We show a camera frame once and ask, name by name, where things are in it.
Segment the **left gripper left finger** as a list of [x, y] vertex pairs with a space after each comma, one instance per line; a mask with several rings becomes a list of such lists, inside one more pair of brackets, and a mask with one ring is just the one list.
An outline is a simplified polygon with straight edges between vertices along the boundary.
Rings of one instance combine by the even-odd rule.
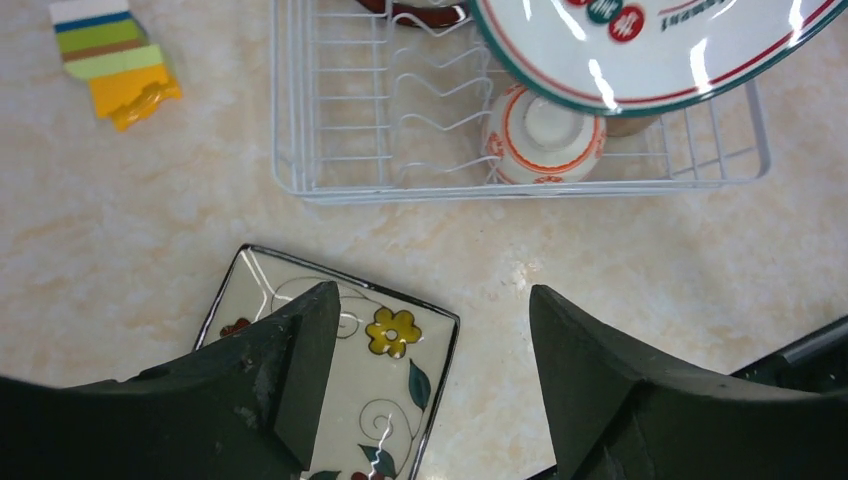
[[1, 381], [5, 479], [297, 479], [340, 320], [333, 282], [126, 381]]

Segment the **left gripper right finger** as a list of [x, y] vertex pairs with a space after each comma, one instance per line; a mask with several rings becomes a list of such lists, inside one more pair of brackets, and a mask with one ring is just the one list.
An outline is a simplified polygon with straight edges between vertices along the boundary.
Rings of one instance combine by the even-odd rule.
[[812, 393], [698, 367], [545, 285], [529, 300], [556, 462], [544, 479], [843, 479], [847, 388]]

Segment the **square floral glass plate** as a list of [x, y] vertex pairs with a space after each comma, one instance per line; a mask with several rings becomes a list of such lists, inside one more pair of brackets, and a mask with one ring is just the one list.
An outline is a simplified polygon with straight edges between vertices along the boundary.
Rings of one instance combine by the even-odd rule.
[[333, 281], [340, 320], [305, 479], [413, 479], [445, 387], [460, 320], [431, 303], [258, 245], [235, 254], [194, 346]]

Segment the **orange white patterned bowl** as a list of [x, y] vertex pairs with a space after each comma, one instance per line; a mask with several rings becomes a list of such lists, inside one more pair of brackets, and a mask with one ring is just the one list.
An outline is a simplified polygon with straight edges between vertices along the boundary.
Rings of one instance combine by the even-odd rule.
[[585, 180], [604, 154], [604, 118], [572, 111], [515, 83], [494, 101], [483, 153], [507, 184]]

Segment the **brown speckled bowl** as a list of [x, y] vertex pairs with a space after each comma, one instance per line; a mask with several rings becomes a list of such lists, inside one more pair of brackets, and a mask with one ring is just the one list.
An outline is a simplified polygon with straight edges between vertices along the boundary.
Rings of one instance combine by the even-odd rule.
[[623, 138], [643, 132], [660, 118], [659, 115], [641, 117], [606, 117], [607, 134], [611, 138]]

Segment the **white wire dish rack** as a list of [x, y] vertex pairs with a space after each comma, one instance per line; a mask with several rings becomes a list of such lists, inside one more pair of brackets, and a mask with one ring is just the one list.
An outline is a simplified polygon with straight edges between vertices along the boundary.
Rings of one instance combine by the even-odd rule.
[[749, 82], [607, 142], [589, 176], [511, 185], [485, 127], [513, 82], [473, 21], [432, 29], [355, 1], [270, 5], [271, 167], [318, 204], [651, 196], [743, 185], [772, 154]]

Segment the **white round patterned plate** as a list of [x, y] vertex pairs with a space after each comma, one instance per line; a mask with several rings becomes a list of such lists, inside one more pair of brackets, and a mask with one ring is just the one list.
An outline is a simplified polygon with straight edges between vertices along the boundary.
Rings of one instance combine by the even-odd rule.
[[492, 0], [472, 18], [534, 93], [591, 115], [689, 107], [775, 66], [846, 10], [840, 0]]

